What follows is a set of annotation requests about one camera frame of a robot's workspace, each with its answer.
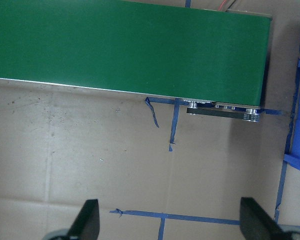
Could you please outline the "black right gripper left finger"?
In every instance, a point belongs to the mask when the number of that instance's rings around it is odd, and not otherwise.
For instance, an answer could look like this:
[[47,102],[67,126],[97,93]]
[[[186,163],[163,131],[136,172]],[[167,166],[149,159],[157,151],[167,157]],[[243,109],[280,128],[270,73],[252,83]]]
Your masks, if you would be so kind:
[[100,233],[100,213],[97,199],[88,199],[66,234],[66,240],[97,240]]

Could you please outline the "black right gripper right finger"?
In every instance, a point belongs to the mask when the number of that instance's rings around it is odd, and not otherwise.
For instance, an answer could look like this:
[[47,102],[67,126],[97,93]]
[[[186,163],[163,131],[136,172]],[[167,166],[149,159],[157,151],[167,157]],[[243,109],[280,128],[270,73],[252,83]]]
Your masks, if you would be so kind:
[[252,197],[240,199],[239,228],[246,240],[290,239],[290,233],[284,232]]

